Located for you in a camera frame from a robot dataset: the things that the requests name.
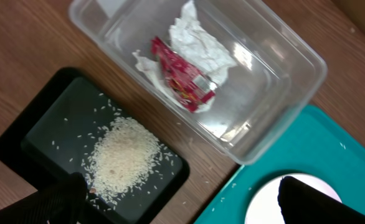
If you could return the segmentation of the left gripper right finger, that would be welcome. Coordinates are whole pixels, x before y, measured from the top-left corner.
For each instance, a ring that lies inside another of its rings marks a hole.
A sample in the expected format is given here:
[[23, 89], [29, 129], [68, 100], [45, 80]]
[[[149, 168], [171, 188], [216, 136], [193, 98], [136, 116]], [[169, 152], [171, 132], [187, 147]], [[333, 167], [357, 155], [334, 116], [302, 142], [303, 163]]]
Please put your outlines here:
[[291, 176], [280, 181], [278, 205], [286, 224], [365, 224], [362, 213]]

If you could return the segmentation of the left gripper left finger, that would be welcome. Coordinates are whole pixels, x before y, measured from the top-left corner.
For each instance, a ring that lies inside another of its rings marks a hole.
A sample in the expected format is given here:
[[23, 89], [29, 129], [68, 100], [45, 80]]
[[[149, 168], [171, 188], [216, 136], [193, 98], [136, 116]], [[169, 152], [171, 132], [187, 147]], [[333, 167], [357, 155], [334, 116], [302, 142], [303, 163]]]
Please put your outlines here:
[[77, 223], [86, 196], [85, 179], [75, 172], [0, 210], [0, 223]]

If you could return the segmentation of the large white plate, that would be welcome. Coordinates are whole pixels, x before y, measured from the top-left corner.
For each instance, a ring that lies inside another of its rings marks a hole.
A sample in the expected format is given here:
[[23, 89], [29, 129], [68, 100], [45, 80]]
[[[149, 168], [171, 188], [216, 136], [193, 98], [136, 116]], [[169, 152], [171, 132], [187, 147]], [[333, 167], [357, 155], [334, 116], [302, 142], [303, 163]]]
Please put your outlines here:
[[327, 196], [342, 203], [336, 191], [325, 181], [309, 174], [291, 173], [278, 176], [269, 180], [252, 197], [245, 216], [245, 224], [284, 224], [283, 215], [278, 204], [278, 189], [280, 181], [287, 176], [313, 187], [314, 189], [326, 194]]

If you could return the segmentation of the red snack wrapper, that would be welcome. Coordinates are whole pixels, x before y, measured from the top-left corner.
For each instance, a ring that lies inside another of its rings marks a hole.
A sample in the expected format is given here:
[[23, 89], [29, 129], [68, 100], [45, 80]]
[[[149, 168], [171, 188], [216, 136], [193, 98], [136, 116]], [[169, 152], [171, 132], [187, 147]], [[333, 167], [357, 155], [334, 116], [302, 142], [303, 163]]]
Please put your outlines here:
[[151, 41], [151, 52], [158, 59], [161, 73], [173, 95], [189, 112], [196, 112], [201, 105], [215, 97], [212, 82], [159, 37]]

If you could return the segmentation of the white napkin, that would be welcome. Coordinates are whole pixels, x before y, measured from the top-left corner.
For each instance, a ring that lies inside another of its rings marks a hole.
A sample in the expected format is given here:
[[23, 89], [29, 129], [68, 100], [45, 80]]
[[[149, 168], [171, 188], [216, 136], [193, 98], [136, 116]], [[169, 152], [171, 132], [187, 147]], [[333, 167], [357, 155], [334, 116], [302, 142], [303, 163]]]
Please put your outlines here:
[[[137, 59], [136, 68], [143, 72], [146, 77], [152, 82], [152, 84], [163, 94], [165, 94], [173, 103], [177, 104], [181, 108], [185, 109], [176, 99], [176, 97], [173, 95], [172, 90], [170, 87], [168, 87], [166, 80], [164, 79], [163, 74], [161, 73], [160, 64], [158, 61], [150, 60], [146, 57], [142, 57], [139, 55], [139, 51], [133, 52], [133, 55]], [[212, 82], [212, 87], [214, 87], [214, 91], [219, 85], [216, 85], [214, 82]], [[200, 113], [203, 111], [208, 110], [211, 107], [212, 102], [214, 101], [211, 99], [206, 104], [201, 105], [199, 109], [195, 113]]]

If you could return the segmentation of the white printed paper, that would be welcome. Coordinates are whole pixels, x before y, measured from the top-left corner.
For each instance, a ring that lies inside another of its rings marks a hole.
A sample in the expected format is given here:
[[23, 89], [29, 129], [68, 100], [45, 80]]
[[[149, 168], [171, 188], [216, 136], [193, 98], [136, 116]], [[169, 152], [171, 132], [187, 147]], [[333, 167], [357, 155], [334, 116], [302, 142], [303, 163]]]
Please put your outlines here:
[[181, 16], [169, 27], [172, 49], [193, 64], [216, 85], [223, 85], [228, 70], [237, 63], [230, 52], [201, 26], [194, 1], [181, 8]]

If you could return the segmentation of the teal serving tray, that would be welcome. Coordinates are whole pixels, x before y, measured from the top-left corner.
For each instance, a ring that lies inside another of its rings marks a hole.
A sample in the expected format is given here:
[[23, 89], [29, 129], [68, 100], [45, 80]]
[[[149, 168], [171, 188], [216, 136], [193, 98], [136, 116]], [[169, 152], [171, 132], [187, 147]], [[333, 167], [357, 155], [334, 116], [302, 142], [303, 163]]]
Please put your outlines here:
[[319, 108], [307, 106], [259, 160], [240, 166], [196, 223], [243, 223], [255, 191], [294, 172], [325, 181], [365, 215], [365, 148]]

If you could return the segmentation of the black tray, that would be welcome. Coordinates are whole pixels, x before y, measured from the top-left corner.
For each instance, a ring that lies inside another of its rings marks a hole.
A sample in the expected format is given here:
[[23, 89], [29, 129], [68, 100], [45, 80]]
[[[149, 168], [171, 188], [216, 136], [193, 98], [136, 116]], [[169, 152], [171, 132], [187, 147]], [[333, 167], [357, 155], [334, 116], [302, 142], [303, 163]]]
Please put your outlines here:
[[[61, 68], [1, 135], [0, 161], [39, 190], [74, 172], [91, 179], [88, 158], [118, 117], [128, 113], [80, 70]], [[113, 203], [89, 195], [79, 220], [149, 223], [188, 176], [188, 163], [161, 144], [147, 180]]]

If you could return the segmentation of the pile of white rice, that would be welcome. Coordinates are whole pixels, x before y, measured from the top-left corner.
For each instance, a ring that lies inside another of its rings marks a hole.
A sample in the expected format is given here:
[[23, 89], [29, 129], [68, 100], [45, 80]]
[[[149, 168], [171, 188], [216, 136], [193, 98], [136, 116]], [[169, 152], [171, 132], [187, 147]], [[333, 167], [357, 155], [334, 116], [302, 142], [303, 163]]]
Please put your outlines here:
[[83, 162], [89, 191], [105, 203], [117, 205], [127, 193], [141, 190], [149, 176], [159, 172], [168, 147], [133, 118], [117, 117], [94, 144]]

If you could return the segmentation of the clear plastic bin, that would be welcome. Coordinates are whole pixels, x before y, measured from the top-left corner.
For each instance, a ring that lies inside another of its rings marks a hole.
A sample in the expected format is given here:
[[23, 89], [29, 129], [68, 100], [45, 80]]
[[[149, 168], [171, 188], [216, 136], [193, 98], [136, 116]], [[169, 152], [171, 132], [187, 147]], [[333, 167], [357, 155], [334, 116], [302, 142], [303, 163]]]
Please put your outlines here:
[[73, 0], [70, 20], [164, 106], [218, 151], [254, 163], [291, 125], [326, 78], [325, 61], [264, 2], [194, 1], [201, 26], [237, 63], [215, 89], [211, 107], [191, 113], [173, 103], [136, 68], [150, 60], [151, 40], [171, 47], [169, 27], [183, 0]]

